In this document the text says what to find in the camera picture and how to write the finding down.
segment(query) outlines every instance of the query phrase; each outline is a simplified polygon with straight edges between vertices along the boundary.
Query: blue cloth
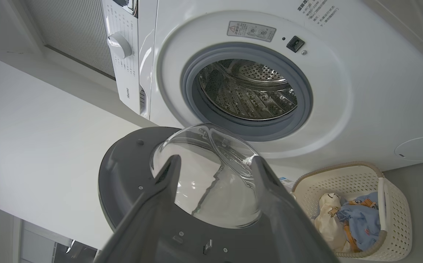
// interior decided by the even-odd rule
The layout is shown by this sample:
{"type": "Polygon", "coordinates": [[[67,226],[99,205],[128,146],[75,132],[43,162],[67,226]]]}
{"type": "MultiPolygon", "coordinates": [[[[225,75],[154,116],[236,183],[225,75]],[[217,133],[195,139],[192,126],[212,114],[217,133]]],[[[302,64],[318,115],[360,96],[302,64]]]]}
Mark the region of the blue cloth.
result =
{"type": "Polygon", "coordinates": [[[379,211],[375,208],[377,205],[377,192],[358,197],[353,201],[351,203],[356,203],[356,205],[350,205],[350,202],[346,202],[337,215],[341,222],[348,221],[351,235],[356,239],[358,248],[365,251],[379,239],[379,211]],[[360,204],[367,198],[375,202],[375,205],[372,205],[374,208],[360,204]]]}

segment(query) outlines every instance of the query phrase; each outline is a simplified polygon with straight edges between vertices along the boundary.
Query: stainless steel drum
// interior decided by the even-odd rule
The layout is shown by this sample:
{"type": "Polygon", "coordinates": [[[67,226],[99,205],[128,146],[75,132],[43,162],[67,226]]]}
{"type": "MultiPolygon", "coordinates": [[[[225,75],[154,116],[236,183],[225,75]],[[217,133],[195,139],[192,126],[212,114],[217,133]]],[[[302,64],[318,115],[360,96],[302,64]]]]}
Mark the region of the stainless steel drum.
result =
{"type": "Polygon", "coordinates": [[[264,121],[294,111],[298,101],[283,76],[249,60],[220,60],[198,73],[208,99],[223,112],[246,120],[264,121]]]}

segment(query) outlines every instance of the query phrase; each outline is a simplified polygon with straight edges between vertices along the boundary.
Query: basket rim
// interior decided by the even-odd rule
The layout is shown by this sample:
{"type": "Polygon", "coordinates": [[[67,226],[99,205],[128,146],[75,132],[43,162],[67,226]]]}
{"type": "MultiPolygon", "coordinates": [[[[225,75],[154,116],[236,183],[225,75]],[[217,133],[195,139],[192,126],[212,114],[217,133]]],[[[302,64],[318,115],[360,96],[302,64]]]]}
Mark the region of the basket rim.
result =
{"type": "MultiPolygon", "coordinates": [[[[372,170],[374,170],[375,174],[379,178],[385,178],[382,171],[379,168],[377,168],[375,165],[373,165],[372,163],[368,163],[366,161],[352,161],[352,162],[349,162],[349,163],[342,163],[342,164],[337,164],[337,165],[332,165],[332,166],[328,166],[328,167],[325,167],[325,168],[321,168],[321,169],[315,170],[313,172],[310,172],[310,173],[307,173],[307,174],[301,176],[294,183],[294,186],[293,186],[291,192],[294,193],[298,184],[302,180],[304,180],[304,179],[306,179],[306,178],[308,178],[312,175],[317,175],[317,174],[320,174],[320,173],[323,173],[323,172],[333,171],[333,170],[337,170],[337,169],[340,169],[340,168],[354,167],[354,166],[369,167],[372,170]]],[[[362,252],[359,252],[359,253],[336,252],[336,251],[334,251],[334,254],[335,254],[335,256],[338,256],[338,257],[341,257],[341,258],[365,258],[367,256],[370,256],[370,255],[373,255],[374,253],[376,253],[380,249],[380,247],[382,247],[386,238],[387,238],[387,231],[381,230],[380,233],[379,233],[379,239],[368,250],[362,251],[362,252]]]]}

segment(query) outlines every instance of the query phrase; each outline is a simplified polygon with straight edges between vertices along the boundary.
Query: beige laundry basket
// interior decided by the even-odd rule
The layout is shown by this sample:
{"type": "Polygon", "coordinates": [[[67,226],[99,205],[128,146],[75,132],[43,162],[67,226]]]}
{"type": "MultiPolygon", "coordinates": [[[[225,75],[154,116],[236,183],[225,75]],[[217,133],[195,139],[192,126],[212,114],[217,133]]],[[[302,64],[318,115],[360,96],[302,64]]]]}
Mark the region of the beige laundry basket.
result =
{"type": "Polygon", "coordinates": [[[411,250],[411,215],[405,195],[370,163],[353,162],[322,168],[295,182],[291,193],[308,217],[318,215],[318,201],[325,193],[352,200],[378,191],[381,231],[378,241],[360,253],[335,252],[343,258],[397,261],[411,250]]]}

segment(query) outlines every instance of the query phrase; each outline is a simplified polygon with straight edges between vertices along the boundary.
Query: laundry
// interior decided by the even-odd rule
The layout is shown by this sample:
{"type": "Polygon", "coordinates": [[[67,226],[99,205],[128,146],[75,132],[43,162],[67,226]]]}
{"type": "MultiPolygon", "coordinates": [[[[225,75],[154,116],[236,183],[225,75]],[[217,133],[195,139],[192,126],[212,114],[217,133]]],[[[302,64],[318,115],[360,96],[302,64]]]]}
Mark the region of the laundry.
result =
{"type": "Polygon", "coordinates": [[[343,224],[339,221],[337,212],[341,207],[340,197],[335,193],[324,194],[318,202],[320,213],[315,218],[314,225],[328,246],[335,251],[344,252],[346,243],[343,224]]]}
{"type": "Polygon", "coordinates": [[[377,192],[346,202],[337,216],[343,222],[353,252],[368,250],[379,238],[377,192]]]}

